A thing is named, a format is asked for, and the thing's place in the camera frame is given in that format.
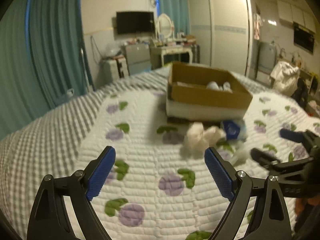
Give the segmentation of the person's hand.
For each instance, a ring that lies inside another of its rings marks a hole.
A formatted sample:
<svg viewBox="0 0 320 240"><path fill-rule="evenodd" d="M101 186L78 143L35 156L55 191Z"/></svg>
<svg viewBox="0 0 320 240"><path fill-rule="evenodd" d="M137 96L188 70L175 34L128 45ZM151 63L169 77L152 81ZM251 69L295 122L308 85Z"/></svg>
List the person's hand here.
<svg viewBox="0 0 320 240"><path fill-rule="evenodd" d="M312 198L297 198L295 202L295 213L300 215L307 205L317 206L320 202L320 196L315 196Z"/></svg>

